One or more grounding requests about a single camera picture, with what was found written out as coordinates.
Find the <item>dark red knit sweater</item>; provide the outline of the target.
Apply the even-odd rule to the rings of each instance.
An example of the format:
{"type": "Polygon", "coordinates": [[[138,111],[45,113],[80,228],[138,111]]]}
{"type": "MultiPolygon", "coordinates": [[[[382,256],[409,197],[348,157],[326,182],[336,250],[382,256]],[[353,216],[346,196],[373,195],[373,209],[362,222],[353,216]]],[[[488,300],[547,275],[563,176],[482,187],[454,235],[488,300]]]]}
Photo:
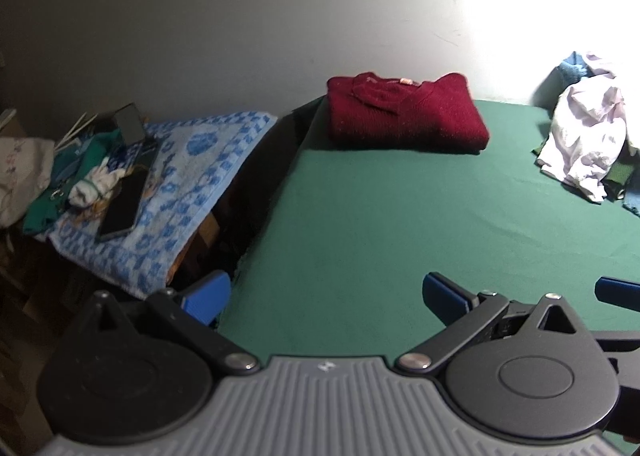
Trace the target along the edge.
{"type": "Polygon", "coordinates": [[[326,95],[331,134],[347,148],[476,155],[489,142],[488,128],[460,73],[422,82],[373,72],[334,76],[326,95]]]}

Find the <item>smartphone on side table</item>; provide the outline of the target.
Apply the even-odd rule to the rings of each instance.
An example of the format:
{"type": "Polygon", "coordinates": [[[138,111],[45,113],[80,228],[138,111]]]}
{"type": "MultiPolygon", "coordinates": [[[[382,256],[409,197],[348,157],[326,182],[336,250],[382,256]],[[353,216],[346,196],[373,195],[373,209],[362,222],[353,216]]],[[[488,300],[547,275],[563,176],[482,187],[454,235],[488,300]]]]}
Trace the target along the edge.
{"type": "Polygon", "coordinates": [[[149,174],[147,168],[135,167],[117,183],[96,233],[97,241],[126,236],[134,229],[149,174]]]}

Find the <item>green table cloth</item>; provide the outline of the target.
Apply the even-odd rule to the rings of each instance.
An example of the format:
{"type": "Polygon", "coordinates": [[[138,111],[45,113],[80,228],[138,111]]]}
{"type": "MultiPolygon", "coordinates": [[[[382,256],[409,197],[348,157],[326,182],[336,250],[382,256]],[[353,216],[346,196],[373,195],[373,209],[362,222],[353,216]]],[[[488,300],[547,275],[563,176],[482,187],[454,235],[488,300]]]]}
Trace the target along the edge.
{"type": "Polygon", "coordinates": [[[223,455],[521,455],[462,424],[435,384],[386,365],[439,331],[421,286],[535,302],[555,292],[591,329],[634,329],[593,285],[639,275],[639,221],[539,174],[538,108],[482,102],[477,156],[335,150],[317,119],[239,268],[221,330],[268,365],[219,392],[223,455]]]}

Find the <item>blue white patterned cloth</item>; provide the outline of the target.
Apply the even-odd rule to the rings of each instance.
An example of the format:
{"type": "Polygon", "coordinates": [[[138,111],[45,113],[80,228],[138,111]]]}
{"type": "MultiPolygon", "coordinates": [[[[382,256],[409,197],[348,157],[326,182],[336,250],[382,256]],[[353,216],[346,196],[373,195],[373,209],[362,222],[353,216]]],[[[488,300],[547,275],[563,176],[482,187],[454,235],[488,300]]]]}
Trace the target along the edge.
{"type": "Polygon", "coordinates": [[[136,227],[100,242],[97,220],[68,211],[43,237],[66,259],[144,298],[170,282],[179,254],[277,121],[268,112],[242,111],[150,124],[160,151],[136,227]]]}

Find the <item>white plush toy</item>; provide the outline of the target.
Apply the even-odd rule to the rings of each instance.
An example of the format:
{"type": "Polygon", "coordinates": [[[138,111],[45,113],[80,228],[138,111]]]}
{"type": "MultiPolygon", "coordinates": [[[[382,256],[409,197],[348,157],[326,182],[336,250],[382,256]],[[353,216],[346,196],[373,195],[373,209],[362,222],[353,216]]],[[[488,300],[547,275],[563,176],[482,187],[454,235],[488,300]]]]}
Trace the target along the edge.
{"type": "Polygon", "coordinates": [[[110,158],[105,157],[70,188],[67,201],[72,207],[85,210],[99,201],[111,198],[117,183],[126,175],[126,170],[111,170],[108,161],[110,158]]]}

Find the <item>small black stand mirror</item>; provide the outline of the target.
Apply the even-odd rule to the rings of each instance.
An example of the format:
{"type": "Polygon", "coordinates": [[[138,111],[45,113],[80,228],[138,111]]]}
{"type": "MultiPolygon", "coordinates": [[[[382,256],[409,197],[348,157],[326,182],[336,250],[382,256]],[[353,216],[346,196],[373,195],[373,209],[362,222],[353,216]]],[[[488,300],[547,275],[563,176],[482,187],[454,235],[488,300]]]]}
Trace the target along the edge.
{"type": "Polygon", "coordinates": [[[122,134],[122,142],[126,147],[145,140],[146,130],[138,108],[133,102],[115,111],[113,120],[122,134]]]}

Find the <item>cream canvas bag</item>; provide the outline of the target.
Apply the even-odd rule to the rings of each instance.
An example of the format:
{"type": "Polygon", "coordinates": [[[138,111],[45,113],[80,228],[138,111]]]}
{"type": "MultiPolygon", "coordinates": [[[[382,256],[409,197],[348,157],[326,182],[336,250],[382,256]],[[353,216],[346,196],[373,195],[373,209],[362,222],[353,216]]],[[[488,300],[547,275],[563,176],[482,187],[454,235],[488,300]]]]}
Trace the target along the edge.
{"type": "Polygon", "coordinates": [[[54,142],[31,137],[1,138],[1,227],[17,222],[47,189],[54,142]]]}

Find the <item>blue garment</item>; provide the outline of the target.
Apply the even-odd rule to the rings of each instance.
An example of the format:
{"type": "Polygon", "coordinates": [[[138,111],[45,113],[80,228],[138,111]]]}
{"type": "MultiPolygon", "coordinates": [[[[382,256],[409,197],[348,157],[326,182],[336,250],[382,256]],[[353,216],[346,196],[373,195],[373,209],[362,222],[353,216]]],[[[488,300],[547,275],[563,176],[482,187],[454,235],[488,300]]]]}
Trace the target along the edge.
{"type": "Polygon", "coordinates": [[[593,72],[586,63],[586,60],[578,52],[572,52],[570,56],[563,59],[557,66],[565,85],[578,83],[582,78],[591,78],[593,72]]]}

